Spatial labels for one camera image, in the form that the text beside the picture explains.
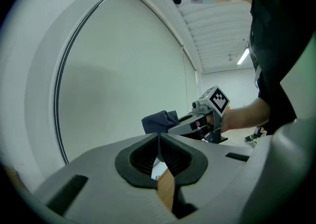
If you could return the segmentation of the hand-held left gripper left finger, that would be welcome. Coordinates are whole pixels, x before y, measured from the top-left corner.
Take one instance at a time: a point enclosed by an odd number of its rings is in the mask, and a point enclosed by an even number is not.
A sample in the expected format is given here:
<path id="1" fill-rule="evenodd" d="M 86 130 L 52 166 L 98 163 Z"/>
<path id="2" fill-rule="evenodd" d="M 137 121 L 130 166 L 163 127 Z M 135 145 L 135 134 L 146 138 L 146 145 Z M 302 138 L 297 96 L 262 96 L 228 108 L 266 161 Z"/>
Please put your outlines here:
<path id="1" fill-rule="evenodd" d="M 35 196 L 70 224 L 170 224 L 151 178 L 156 134 L 91 149 L 47 178 Z"/>

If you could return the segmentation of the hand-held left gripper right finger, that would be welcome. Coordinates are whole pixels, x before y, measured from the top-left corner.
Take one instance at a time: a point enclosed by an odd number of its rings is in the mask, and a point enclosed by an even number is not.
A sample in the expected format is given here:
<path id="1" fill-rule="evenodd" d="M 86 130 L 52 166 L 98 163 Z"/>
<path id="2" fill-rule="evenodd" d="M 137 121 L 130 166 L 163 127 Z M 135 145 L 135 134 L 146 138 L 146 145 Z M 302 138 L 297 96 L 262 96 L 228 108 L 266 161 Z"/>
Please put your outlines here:
<path id="1" fill-rule="evenodd" d="M 234 180 L 252 151 L 250 147 L 160 135 L 158 157 L 175 181 L 172 214 L 183 218 L 208 204 Z"/>

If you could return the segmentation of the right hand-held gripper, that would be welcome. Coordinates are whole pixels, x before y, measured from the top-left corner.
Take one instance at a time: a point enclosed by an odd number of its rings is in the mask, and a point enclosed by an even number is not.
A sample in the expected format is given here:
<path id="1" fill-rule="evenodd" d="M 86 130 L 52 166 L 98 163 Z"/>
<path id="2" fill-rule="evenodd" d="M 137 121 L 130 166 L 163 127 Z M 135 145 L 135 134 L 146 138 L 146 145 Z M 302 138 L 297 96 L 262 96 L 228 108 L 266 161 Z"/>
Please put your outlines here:
<path id="1" fill-rule="evenodd" d="M 219 144 L 226 140 L 221 136 L 223 116 L 230 100 L 215 85 L 209 88 L 197 101 L 192 103 L 192 113 L 179 119 L 179 123 L 168 129 L 169 134 L 187 135 L 198 131 L 201 140 Z M 206 115 L 213 114 L 214 129 L 207 126 Z"/>

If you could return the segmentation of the dark blue cloth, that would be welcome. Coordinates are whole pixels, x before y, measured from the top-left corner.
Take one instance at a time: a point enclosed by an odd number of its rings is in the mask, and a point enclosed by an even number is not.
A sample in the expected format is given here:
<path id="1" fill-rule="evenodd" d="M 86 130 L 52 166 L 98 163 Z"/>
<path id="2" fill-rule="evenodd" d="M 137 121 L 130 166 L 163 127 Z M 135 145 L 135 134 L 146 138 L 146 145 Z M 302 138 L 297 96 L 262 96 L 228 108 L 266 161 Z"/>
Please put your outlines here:
<path id="1" fill-rule="evenodd" d="M 141 122 L 146 134 L 167 133 L 169 128 L 179 124 L 179 118 L 176 111 L 160 111 L 144 117 Z"/>

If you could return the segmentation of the person's right forearm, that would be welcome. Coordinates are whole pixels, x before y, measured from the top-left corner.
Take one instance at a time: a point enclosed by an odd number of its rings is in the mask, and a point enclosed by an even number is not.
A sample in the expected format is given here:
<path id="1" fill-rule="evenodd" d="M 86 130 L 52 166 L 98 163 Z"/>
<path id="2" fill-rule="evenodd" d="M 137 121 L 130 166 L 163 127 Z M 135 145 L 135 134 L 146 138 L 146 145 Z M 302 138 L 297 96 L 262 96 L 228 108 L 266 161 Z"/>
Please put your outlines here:
<path id="1" fill-rule="evenodd" d="M 265 124 L 269 121 L 270 112 L 269 104 L 263 99 L 257 98 L 248 106 L 226 111 L 221 132 Z"/>

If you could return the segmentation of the person's right hand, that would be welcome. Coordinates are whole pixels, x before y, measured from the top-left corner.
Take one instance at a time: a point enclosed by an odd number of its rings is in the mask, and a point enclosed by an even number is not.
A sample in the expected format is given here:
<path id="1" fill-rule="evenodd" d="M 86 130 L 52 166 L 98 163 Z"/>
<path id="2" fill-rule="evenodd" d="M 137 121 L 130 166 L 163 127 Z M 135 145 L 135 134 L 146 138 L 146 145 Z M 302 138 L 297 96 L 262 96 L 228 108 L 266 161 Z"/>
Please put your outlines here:
<path id="1" fill-rule="evenodd" d="M 210 131 L 213 131 L 214 129 L 214 117 L 213 114 L 208 114 L 206 115 L 206 120 L 207 120 L 207 126 L 209 128 Z"/>

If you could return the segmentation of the black grey sneaker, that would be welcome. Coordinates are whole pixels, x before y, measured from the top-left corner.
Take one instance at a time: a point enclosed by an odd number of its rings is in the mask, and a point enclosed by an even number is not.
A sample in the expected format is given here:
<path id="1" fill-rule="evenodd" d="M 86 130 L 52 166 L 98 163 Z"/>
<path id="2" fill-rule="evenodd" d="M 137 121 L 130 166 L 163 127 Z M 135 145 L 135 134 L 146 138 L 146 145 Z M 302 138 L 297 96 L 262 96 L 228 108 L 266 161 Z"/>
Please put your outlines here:
<path id="1" fill-rule="evenodd" d="M 247 142 L 250 142 L 250 141 L 256 141 L 257 139 L 259 139 L 261 136 L 264 136 L 266 135 L 266 130 L 264 129 L 263 125 L 260 125 L 260 126 L 257 126 L 255 128 L 255 131 L 252 135 L 249 135 L 247 137 L 245 137 L 245 140 Z"/>

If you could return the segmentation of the white roller blind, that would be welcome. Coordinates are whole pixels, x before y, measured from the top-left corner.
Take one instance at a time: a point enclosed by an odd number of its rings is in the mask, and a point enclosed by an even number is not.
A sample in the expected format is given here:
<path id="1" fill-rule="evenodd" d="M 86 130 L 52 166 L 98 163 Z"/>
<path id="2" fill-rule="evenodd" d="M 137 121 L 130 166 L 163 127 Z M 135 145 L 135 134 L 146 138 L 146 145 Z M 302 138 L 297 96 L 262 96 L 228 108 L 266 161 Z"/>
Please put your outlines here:
<path id="1" fill-rule="evenodd" d="M 166 25 L 140 0 L 104 0 L 62 71 L 58 117 L 67 159 L 143 135 L 148 115 L 184 116 L 197 97 L 195 70 Z"/>

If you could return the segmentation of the ceiling light strip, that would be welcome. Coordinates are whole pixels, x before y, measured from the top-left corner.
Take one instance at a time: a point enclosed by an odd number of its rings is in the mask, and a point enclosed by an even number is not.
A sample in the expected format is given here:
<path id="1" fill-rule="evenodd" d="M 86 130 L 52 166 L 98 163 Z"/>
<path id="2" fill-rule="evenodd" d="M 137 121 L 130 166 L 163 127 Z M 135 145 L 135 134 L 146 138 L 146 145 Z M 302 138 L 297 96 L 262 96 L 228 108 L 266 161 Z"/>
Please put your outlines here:
<path id="1" fill-rule="evenodd" d="M 239 61 L 237 62 L 237 65 L 241 65 L 245 59 L 247 58 L 247 56 L 249 55 L 249 48 L 246 48 L 244 53 L 242 54 L 241 58 L 239 59 Z"/>

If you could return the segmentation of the person's black clothed body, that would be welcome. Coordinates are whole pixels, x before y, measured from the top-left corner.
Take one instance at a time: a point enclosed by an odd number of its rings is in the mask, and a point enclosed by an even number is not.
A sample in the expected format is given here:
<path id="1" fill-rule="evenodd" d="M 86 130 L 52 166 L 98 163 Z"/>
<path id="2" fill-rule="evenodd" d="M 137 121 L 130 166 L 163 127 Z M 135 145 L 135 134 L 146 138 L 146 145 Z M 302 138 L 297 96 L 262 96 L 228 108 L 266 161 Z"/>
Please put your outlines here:
<path id="1" fill-rule="evenodd" d="M 272 135 L 296 118 L 280 82 L 303 53 L 313 32 L 316 0 L 252 0 L 250 57 L 258 97 L 270 106 L 264 129 Z"/>

